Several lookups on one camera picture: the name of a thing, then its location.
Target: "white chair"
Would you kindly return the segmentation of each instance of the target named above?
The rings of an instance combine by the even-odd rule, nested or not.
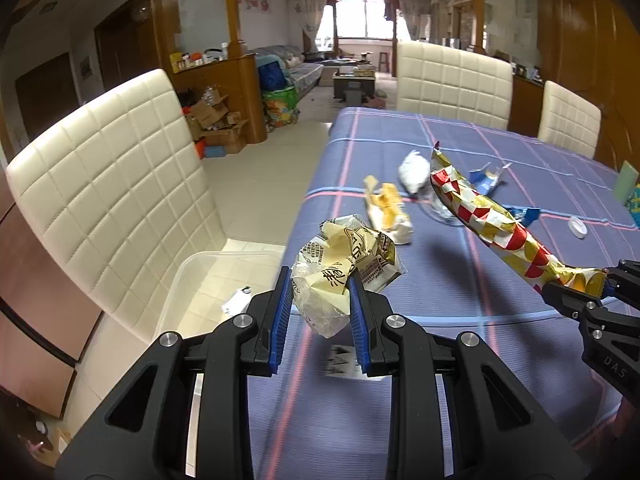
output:
[[[547,81],[538,138],[593,158],[601,118],[596,105],[553,81]]]
[[[499,59],[418,41],[398,44],[398,110],[505,129],[513,72]]]
[[[162,70],[62,119],[12,160],[6,176],[18,208],[58,265],[145,342],[178,266],[226,241]]]

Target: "wall picture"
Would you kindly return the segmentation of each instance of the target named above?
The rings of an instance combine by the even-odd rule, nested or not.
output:
[[[238,6],[247,12],[271,13],[271,0],[238,0]]]
[[[86,56],[80,62],[80,75],[82,76],[82,80],[89,79],[94,72],[91,70],[91,59],[89,56]]]

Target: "crumpled snack wrapper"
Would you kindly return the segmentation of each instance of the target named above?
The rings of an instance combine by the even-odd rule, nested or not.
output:
[[[546,250],[505,208],[477,192],[437,142],[431,153],[431,185],[442,203],[536,291],[560,281],[600,297],[606,274],[601,269],[570,267]]]
[[[489,163],[486,163],[479,170],[469,171],[468,180],[476,188],[477,191],[485,196],[491,195],[494,189],[500,183],[500,176],[504,170],[506,170],[511,163],[505,164],[503,167],[496,171],[489,170]]]
[[[396,245],[408,244],[414,234],[414,226],[404,210],[402,197],[394,184],[385,182],[379,192],[374,190],[378,184],[373,175],[364,179],[367,214],[376,231],[382,231]]]
[[[329,338],[349,322],[347,279],[354,269],[366,290],[379,292],[406,272],[393,241],[365,224],[359,215],[320,225],[293,264],[293,303],[311,329]]]

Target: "dining table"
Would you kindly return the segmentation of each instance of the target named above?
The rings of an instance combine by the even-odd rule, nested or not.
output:
[[[621,396],[581,361],[578,324],[542,297],[462,225],[427,214],[406,193],[398,167],[412,150],[430,159],[434,144],[463,174],[504,170],[492,199],[540,209],[529,231],[575,267],[610,267],[640,258],[640,232],[612,189],[616,171],[535,138],[460,120],[368,108],[345,108],[328,143],[289,238],[291,265],[321,222],[367,216],[363,179],[396,184],[414,227],[397,247],[406,273],[383,291],[393,310],[427,332],[455,338],[477,333],[513,371],[573,444],[588,468],[610,437]],[[569,218],[586,225],[572,234]],[[610,310],[633,314],[612,298]],[[255,477],[259,479],[383,479],[389,436],[391,379],[327,374],[331,346],[353,345],[350,329],[326,339],[292,314],[277,376],[249,378]],[[442,382],[439,381],[442,399]],[[446,474],[452,469],[446,409],[441,406]]]

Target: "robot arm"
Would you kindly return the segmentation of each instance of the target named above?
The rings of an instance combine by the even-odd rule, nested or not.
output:
[[[621,262],[634,270],[636,265]],[[620,272],[610,271],[612,290],[638,298],[630,288],[636,276],[628,277],[621,266]],[[446,391],[452,478],[585,478],[573,447],[482,338],[473,332],[455,340],[425,332],[393,313],[384,296],[365,291],[357,272],[348,287],[358,362],[370,376],[392,377],[387,480],[445,478],[436,375]],[[628,353],[638,347],[640,320],[609,312],[598,298],[561,285],[546,285],[543,298],[580,322],[585,362],[637,402],[638,363]],[[291,302],[290,270],[283,267],[274,291],[253,298],[246,314],[195,338],[162,334],[71,441],[55,478],[188,478],[191,398],[196,374],[203,373],[196,478],[252,480],[246,377],[277,372]],[[589,480],[626,478],[620,473],[625,467],[637,469],[636,418],[638,424]]]
[[[606,271],[606,292],[640,309],[640,262],[620,260]],[[640,317],[610,312],[600,298],[554,282],[542,288],[542,298],[580,324],[582,360],[587,366],[640,407]]]

